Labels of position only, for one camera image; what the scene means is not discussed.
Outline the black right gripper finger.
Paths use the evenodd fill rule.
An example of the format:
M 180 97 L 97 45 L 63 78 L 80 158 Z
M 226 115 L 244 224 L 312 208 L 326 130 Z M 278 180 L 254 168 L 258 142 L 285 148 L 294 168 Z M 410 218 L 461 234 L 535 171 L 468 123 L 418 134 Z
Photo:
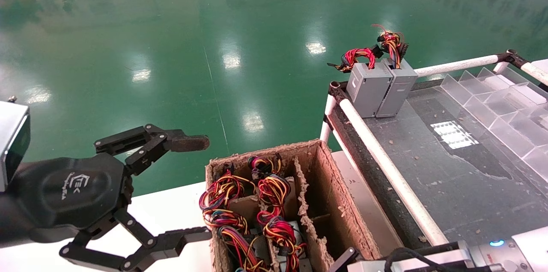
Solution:
M 329 268 L 329 272 L 347 272 L 348 265 L 355 262 L 359 256 L 360 251 L 354 247 L 349 247 L 339 258 L 334 261 Z

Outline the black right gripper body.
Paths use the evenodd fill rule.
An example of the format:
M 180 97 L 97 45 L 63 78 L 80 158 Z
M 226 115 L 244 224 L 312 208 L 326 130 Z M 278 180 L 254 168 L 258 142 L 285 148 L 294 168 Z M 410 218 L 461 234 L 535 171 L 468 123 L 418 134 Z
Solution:
M 433 254 L 450 252 L 457 249 L 461 249 L 461 246 L 459 242 L 450 242 L 450 243 L 445 243 L 438 246 L 429 246 L 429 247 L 423 247 L 419 249 L 409 249 L 409 248 L 400 248 L 400 249 L 405 252 L 413 252 L 426 257 Z

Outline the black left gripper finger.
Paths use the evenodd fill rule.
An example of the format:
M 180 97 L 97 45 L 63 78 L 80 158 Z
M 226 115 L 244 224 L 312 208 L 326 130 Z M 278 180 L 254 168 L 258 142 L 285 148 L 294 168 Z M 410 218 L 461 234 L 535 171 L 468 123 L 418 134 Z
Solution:
M 74 265 L 104 272 L 144 272 L 156 261 L 180 256 L 188 243 L 207 241 L 213 236 L 207 227 L 172 230 L 153 236 L 126 208 L 108 215 L 106 220 L 122 225 L 139 241 L 140 247 L 127 257 L 88 249 L 93 235 L 88 230 L 81 230 L 72 242 L 60 249 L 60 257 Z
M 125 175 L 138 176 L 167 152 L 206 150 L 210 145 L 207 135 L 187 135 L 181 129 L 162 129 L 146 124 L 98 139 L 96 153 L 121 155 L 133 151 L 125 159 Z

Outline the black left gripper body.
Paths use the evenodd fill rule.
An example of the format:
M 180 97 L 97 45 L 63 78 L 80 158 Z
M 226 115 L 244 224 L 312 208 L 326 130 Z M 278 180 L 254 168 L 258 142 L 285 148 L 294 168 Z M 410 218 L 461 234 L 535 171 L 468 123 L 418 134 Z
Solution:
M 79 232 L 103 237 L 131 203 L 132 178 L 108 154 L 25 163 L 17 170 L 17 206 L 31 242 L 53 243 Z

